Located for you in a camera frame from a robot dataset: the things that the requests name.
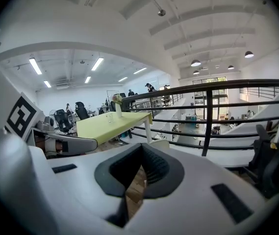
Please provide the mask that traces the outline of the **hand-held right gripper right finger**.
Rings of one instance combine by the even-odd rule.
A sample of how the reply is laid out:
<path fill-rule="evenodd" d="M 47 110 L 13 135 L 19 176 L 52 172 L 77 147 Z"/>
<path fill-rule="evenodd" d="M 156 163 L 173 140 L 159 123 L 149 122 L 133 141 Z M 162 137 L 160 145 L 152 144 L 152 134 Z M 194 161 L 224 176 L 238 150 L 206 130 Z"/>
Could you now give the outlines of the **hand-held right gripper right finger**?
<path fill-rule="evenodd" d="M 279 193 L 266 200 L 251 184 L 204 157 L 164 149 L 184 168 L 170 195 L 145 199 L 124 229 L 133 235 L 250 235 L 279 205 Z M 237 223 L 213 187 L 225 185 L 252 212 Z"/>

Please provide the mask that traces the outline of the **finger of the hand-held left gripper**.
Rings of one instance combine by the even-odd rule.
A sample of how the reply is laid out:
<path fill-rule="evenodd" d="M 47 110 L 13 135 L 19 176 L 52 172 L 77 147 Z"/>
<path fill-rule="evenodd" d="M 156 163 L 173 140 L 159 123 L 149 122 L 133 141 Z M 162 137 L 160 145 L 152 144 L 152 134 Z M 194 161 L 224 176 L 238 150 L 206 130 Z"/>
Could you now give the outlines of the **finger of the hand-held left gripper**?
<path fill-rule="evenodd" d="M 95 139 L 72 138 L 68 140 L 70 155 L 84 154 L 96 150 L 98 142 Z"/>

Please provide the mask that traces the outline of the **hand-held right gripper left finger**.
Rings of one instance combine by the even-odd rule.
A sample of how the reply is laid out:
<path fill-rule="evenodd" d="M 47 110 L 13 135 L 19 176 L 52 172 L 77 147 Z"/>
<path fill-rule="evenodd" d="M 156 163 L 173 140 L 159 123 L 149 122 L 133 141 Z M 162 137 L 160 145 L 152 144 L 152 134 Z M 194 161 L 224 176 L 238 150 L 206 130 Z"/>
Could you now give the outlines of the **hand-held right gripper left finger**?
<path fill-rule="evenodd" d="M 127 145 L 79 157 L 47 160 L 30 146 L 29 184 L 34 194 L 29 229 L 36 235 L 142 235 L 144 222 L 128 220 L 125 190 L 106 194 L 95 179 L 98 164 L 136 151 Z"/>

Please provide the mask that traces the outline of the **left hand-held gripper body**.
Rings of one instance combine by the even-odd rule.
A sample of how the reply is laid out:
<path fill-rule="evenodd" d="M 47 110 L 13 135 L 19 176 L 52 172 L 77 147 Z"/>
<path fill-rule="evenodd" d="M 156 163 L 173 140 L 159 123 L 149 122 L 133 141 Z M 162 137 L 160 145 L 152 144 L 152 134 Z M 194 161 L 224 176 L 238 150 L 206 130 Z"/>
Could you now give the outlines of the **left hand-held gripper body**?
<path fill-rule="evenodd" d="M 57 138 L 54 120 L 24 93 L 20 93 L 13 105 L 4 129 L 19 136 L 28 145 L 39 147 L 47 156 L 65 155 L 68 152 L 68 143 Z"/>

